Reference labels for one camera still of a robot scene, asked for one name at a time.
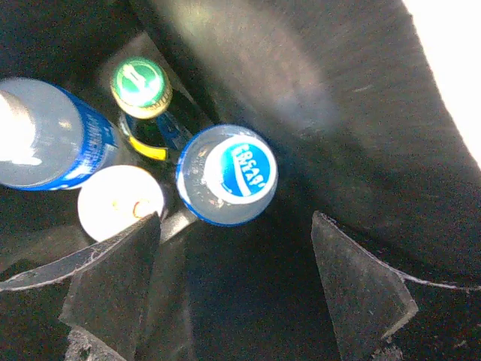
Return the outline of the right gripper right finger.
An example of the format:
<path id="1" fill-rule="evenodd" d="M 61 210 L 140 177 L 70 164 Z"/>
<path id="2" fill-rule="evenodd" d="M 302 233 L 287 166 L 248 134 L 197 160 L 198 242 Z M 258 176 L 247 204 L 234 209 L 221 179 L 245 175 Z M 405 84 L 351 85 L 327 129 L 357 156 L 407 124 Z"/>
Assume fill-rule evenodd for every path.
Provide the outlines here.
<path id="1" fill-rule="evenodd" d="M 319 211 L 311 241 L 342 360 L 478 360 L 480 282 L 370 246 Z"/>

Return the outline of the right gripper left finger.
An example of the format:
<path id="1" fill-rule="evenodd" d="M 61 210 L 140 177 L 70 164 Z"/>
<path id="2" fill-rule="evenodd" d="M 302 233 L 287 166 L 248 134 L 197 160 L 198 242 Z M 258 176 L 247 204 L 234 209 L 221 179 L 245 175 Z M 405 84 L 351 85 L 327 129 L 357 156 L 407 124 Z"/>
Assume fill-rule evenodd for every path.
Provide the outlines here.
<path id="1" fill-rule="evenodd" d="M 113 238 L 2 281 L 3 360 L 133 360 L 161 233 L 151 214 Z"/>

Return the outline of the red silver beverage can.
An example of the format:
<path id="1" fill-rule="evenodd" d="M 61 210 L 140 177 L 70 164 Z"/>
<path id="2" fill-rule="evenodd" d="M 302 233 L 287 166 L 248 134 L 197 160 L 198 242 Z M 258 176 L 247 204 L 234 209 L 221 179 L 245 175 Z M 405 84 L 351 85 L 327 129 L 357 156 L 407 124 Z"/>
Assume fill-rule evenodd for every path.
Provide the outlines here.
<path id="1" fill-rule="evenodd" d="M 164 209 L 165 196 L 157 180 L 133 165 L 96 172 L 77 199 L 80 224 L 97 242 L 114 237 L 147 215 L 161 215 Z"/>

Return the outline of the blue label water bottle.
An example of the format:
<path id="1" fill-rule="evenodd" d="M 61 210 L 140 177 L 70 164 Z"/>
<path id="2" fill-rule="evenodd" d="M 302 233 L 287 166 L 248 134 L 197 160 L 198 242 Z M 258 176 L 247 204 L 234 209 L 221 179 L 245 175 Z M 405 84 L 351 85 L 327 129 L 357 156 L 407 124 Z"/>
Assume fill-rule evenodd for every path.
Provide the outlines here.
<path id="1" fill-rule="evenodd" d="M 75 189 L 119 155 L 113 125 L 69 91 L 25 77 L 1 81 L 1 183 L 6 187 Z"/>

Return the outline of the black canvas bag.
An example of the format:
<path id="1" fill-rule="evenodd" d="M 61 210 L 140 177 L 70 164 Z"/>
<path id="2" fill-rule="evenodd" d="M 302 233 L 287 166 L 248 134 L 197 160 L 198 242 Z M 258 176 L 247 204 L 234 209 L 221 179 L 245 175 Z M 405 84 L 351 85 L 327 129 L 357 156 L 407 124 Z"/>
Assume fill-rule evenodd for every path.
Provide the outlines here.
<path id="1" fill-rule="evenodd" d="M 3 1 L 1 76 L 110 119 L 114 61 L 166 64 L 200 128 L 259 133 L 280 167 L 256 220 L 170 206 L 133 360 L 342 360 L 311 241 L 326 214 L 374 247 L 480 282 L 480 168 L 402 1 Z M 1 190 L 1 283 L 92 245 L 76 192 Z"/>

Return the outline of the green glass Perrier bottle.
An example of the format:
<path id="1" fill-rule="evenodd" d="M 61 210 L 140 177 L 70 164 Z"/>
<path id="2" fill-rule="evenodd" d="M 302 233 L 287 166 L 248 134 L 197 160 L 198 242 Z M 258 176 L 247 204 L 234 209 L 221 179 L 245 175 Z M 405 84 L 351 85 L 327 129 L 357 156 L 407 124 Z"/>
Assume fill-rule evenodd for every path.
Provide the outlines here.
<path id="1" fill-rule="evenodd" d="M 199 112 L 167 72 L 141 56 L 122 60 L 113 70 L 110 91 L 121 112 L 119 125 L 140 155 L 174 161 L 200 129 Z"/>

